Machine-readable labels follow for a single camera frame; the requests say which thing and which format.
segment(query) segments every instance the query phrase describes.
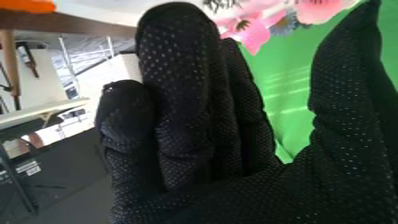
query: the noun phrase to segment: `green wall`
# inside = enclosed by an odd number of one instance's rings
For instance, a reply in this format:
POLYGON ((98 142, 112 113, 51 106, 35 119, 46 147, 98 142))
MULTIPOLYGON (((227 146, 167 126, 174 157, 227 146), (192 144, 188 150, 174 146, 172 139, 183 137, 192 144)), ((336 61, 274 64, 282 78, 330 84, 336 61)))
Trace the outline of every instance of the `green wall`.
MULTIPOLYGON (((263 94, 265 110, 279 143, 277 155, 284 162, 309 144, 313 113, 307 110, 309 69, 316 46, 346 13, 290 37, 274 37, 256 56, 242 47, 254 80, 263 94)), ((385 0, 378 26, 384 35, 382 61, 398 87, 398 1, 385 0)))

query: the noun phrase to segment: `textured fabric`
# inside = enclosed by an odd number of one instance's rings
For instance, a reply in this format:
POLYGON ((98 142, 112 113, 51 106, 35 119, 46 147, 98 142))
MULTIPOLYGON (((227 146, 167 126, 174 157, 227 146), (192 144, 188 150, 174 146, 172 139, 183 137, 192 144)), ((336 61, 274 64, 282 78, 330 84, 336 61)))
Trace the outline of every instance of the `textured fabric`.
POLYGON ((170 3, 138 24, 144 85, 105 87, 96 126, 115 224, 396 223, 396 92, 380 63, 380 2, 318 48, 311 144, 282 165, 250 71, 201 10, 170 3), (382 107, 378 102, 391 101, 382 107))

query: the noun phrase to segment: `pink flower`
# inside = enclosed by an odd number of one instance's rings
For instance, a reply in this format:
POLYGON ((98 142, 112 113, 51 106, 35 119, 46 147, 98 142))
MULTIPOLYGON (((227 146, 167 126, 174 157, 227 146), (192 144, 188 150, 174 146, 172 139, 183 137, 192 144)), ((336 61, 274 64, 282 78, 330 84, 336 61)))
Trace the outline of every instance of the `pink flower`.
POLYGON ((359 0, 298 0, 297 19, 304 24, 325 23, 336 14, 357 4, 359 0))
POLYGON ((240 40, 252 55, 256 55, 263 44, 270 40, 268 28, 282 19, 284 11, 266 19, 263 19, 261 15, 261 12, 256 12, 217 22, 217 25, 226 28, 220 37, 233 37, 240 40))

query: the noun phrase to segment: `wall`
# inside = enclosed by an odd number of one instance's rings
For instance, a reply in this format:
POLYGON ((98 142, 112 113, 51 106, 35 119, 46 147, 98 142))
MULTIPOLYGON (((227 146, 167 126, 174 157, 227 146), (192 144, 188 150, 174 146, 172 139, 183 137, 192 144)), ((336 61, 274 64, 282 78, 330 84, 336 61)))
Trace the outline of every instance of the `wall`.
MULTIPOLYGON (((59 80, 57 71, 48 50, 32 50, 37 63, 39 79, 34 77, 32 71, 18 58, 18 72, 21 83, 21 108, 39 106, 67 99, 64 87, 59 80)), ((0 51, 0 62, 3 64, 3 52, 0 51)), ((0 84, 7 85, 3 75, 0 74, 0 84)), ((7 108, 14 111, 14 100, 9 93, 0 89, 0 96, 7 104, 7 108)))

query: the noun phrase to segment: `gloved hand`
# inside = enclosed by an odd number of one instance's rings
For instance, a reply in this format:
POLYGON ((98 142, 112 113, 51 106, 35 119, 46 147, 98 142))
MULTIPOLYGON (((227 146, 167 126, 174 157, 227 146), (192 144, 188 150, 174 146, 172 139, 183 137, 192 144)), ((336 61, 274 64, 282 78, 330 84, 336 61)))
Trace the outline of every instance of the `gloved hand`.
POLYGON ((275 157, 234 41, 220 41, 213 22, 190 4, 149 10, 137 32, 144 84, 128 80, 105 86, 96 118, 115 224, 398 221, 387 156, 396 145, 384 138, 369 87, 369 77, 387 77, 378 5, 377 0, 361 5, 320 45, 314 132, 290 165, 275 157))

